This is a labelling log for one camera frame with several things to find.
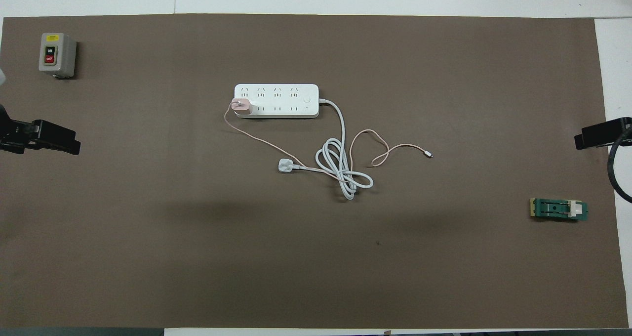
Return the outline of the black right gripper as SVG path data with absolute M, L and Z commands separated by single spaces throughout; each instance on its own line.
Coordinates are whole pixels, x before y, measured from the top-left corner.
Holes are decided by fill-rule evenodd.
M 575 148 L 579 150 L 602 147 L 615 144 L 623 147 L 632 146 L 632 134 L 628 132 L 632 127 L 632 118 L 629 116 L 609 120 L 582 128 L 579 135 L 575 135 Z

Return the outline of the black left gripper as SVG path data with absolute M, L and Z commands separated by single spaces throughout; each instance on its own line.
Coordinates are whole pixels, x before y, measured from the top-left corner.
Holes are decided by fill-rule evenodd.
M 46 120 L 12 120 L 3 105 L 0 105 L 0 149 L 14 154 L 24 154 L 29 146 L 34 126 L 38 129 L 33 133 L 35 140 L 32 140 L 32 149 L 79 155 L 81 142 L 76 140 L 75 131 Z

